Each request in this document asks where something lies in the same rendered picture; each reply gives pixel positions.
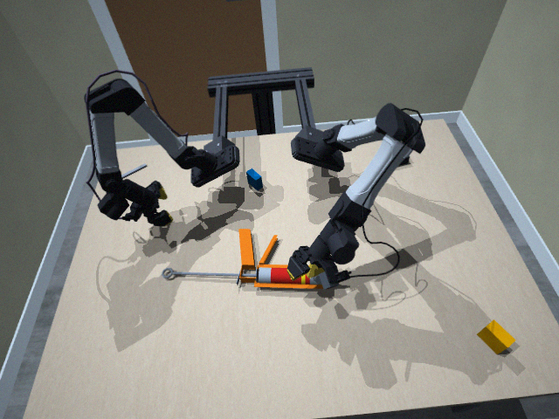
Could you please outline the yellow rectangular block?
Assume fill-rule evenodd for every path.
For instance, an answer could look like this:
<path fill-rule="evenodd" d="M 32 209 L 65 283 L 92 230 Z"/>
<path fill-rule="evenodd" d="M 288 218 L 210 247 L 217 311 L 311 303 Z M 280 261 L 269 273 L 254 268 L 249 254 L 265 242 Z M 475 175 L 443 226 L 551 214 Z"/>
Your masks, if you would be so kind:
<path fill-rule="evenodd" d="M 510 347 L 515 339 L 495 320 L 484 327 L 477 335 L 496 353 Z"/>

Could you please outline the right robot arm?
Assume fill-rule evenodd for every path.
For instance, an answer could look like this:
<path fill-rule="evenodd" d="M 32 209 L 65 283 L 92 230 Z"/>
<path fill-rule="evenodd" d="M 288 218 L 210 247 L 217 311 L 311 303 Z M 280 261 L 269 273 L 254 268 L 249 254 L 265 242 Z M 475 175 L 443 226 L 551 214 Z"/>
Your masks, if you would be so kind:
<path fill-rule="evenodd" d="M 95 171 L 100 186 L 106 191 L 98 208 L 100 213 L 113 220 L 118 220 L 129 207 L 126 199 L 132 204 L 131 212 L 122 217 L 125 221 L 137 222 L 144 210 L 143 206 L 134 203 L 142 196 L 142 186 L 121 178 L 114 136 L 114 113 L 124 112 L 127 116 L 130 115 L 182 169 L 191 169 L 192 184 L 201 182 L 235 162 L 232 145 L 214 155 L 203 149 L 187 146 L 125 79 L 114 79 L 93 89 L 88 96 L 85 94 L 85 102 L 88 97 Z"/>

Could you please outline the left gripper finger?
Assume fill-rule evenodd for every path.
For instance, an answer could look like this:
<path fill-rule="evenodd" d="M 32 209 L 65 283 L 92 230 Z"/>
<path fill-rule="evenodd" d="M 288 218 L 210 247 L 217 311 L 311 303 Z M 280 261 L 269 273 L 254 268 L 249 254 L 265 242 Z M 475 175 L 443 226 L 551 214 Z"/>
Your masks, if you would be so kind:
<path fill-rule="evenodd" d="M 304 276 L 305 274 L 307 274 L 307 273 L 304 273 L 304 274 L 300 275 L 299 277 L 294 278 L 293 275 L 291 274 L 291 272 L 290 272 L 288 269 L 286 269 L 286 270 L 287 270 L 287 272 L 288 272 L 288 274 L 289 274 L 289 277 L 290 277 L 290 279 L 291 279 L 292 281 L 294 281 L 294 280 L 296 280 L 296 279 L 298 279 L 298 278 Z"/>
<path fill-rule="evenodd" d="M 307 273 L 308 278 L 313 278 L 324 272 L 324 270 L 322 268 L 318 268 L 316 264 L 309 264 L 309 267 L 311 268 L 311 270 Z"/>

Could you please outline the grey metal bar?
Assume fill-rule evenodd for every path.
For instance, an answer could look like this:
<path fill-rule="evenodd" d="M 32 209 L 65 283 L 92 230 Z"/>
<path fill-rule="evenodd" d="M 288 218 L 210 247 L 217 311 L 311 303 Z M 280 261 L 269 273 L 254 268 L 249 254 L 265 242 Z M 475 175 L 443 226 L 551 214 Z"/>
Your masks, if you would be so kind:
<path fill-rule="evenodd" d="M 128 171 L 127 173 L 121 175 L 121 178 L 123 179 L 123 178 L 125 178 L 125 177 L 127 177 L 127 176 L 129 176 L 129 175 L 132 175 L 133 173 L 135 173 L 135 172 L 137 172 L 137 171 L 143 169 L 143 168 L 146 168 L 146 167 L 147 167 L 147 165 L 144 163 L 144 164 L 142 164 L 141 166 L 139 166 L 139 167 L 137 167 L 137 168 L 134 168 L 134 169 Z"/>

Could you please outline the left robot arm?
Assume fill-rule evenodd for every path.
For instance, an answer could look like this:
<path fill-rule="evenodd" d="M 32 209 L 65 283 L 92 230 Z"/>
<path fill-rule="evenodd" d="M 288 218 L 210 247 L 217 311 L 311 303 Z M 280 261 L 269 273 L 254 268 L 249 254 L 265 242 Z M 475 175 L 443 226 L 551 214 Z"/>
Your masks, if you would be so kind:
<path fill-rule="evenodd" d="M 368 198 L 364 204 L 365 223 L 377 194 L 395 169 L 413 150 L 419 154 L 424 150 L 421 128 L 407 142 L 407 146 L 404 144 L 418 131 L 419 125 L 419 121 L 389 103 L 371 120 L 351 126 L 340 124 L 325 130 L 323 138 L 317 143 L 299 136 L 295 138 L 297 155 L 338 168 L 345 166 L 342 152 L 352 151 L 352 148 L 362 144 L 383 141 L 368 167 L 347 191 L 343 191 L 328 212 L 330 220 L 320 236 L 334 261 L 331 258 L 318 260 L 325 270 L 319 274 L 324 290 L 338 286 L 340 280 L 351 274 L 348 270 L 338 272 L 335 263 L 347 264 L 355 257 L 355 251 L 359 247 L 355 231 L 362 227 L 362 204 Z"/>

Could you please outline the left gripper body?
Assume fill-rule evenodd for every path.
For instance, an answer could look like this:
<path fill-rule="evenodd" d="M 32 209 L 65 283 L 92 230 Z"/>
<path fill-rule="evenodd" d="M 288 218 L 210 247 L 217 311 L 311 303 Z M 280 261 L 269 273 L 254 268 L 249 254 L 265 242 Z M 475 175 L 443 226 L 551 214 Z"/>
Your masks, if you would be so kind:
<path fill-rule="evenodd" d="M 307 265 L 307 261 L 310 261 L 310 264 L 316 264 L 318 268 L 324 270 L 318 260 L 326 260 L 327 258 L 333 260 L 330 254 L 328 246 L 322 242 L 321 236 L 319 235 L 310 247 L 300 246 L 298 250 L 294 251 L 293 255 L 289 258 L 287 269 L 294 278 L 310 271 L 311 268 Z"/>

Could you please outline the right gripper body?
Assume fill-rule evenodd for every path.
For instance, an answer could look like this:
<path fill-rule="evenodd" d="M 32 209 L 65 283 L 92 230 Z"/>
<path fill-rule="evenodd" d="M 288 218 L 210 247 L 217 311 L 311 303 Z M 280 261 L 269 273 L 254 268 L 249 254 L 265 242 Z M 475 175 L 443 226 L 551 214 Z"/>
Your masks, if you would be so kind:
<path fill-rule="evenodd" d="M 172 220 L 170 219 L 167 210 L 164 209 L 161 212 L 157 212 L 157 209 L 160 208 L 157 198 L 161 197 L 159 189 L 161 189 L 161 184 L 158 181 L 151 182 L 151 184 L 146 188 L 142 187 L 143 194 L 134 203 L 144 207 L 142 212 L 148 219 L 148 223 L 151 223 L 154 226 L 165 226 Z"/>

